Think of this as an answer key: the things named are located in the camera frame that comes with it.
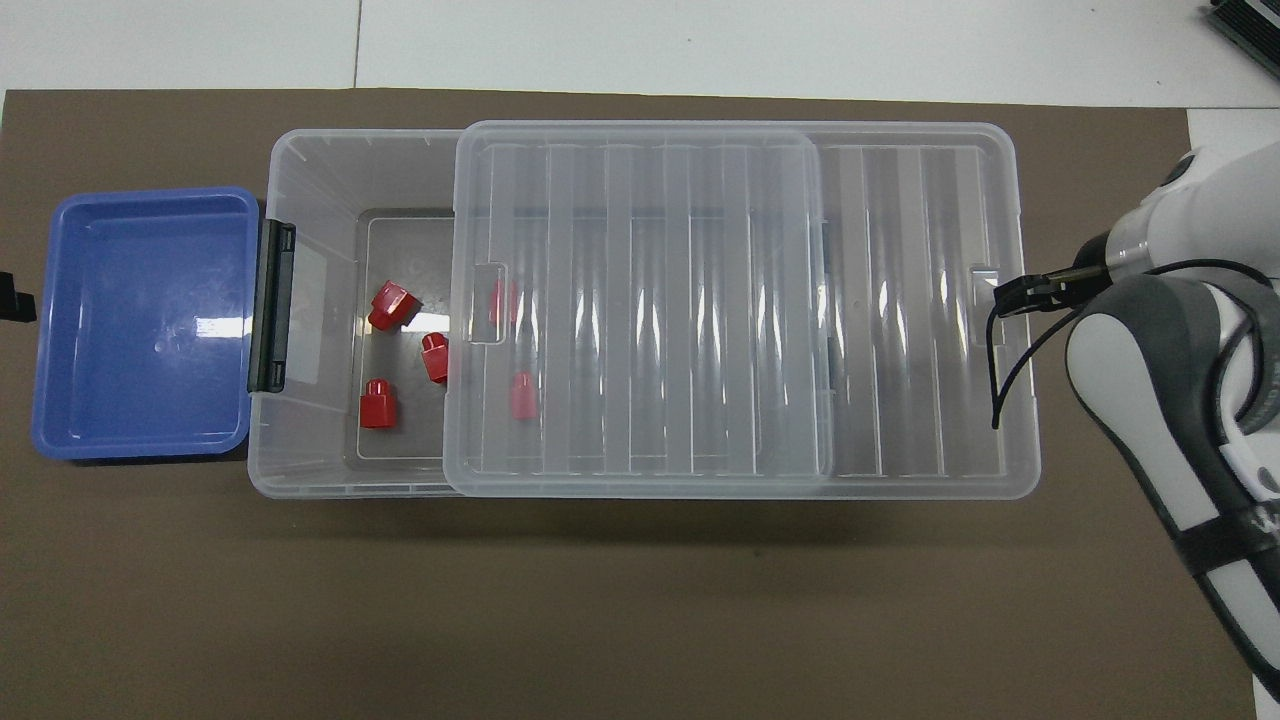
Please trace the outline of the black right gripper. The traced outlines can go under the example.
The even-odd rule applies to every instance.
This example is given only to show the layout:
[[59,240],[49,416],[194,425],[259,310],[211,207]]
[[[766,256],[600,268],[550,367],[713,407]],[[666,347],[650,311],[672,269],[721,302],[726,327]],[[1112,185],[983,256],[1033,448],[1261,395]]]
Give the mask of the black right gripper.
[[[1097,234],[1080,247],[1070,266],[1047,275],[1019,275],[997,286],[993,291],[996,316],[1044,313],[1053,309],[1053,299],[1096,297],[1112,284],[1107,242],[1107,233]],[[1043,288],[1047,284],[1050,292]]]

